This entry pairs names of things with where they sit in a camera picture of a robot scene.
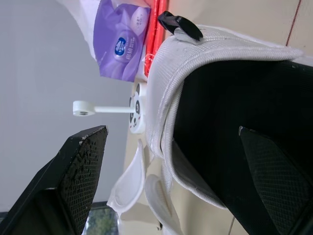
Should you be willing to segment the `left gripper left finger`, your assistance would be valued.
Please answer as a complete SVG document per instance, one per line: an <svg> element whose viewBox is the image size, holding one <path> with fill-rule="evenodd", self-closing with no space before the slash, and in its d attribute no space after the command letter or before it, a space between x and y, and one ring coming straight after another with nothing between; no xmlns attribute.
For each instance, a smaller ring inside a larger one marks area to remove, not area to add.
<svg viewBox="0 0 313 235"><path fill-rule="evenodd" d="M80 235L97 190L108 130L70 136L0 223L2 235Z"/></svg>

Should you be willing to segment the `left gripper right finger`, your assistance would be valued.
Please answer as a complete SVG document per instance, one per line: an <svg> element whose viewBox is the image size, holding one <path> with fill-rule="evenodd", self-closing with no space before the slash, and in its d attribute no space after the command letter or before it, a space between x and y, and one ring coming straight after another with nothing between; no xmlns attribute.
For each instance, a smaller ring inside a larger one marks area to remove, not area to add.
<svg viewBox="0 0 313 235"><path fill-rule="evenodd" d="M254 186L281 235L313 233L313 182L282 144L240 126Z"/></svg>

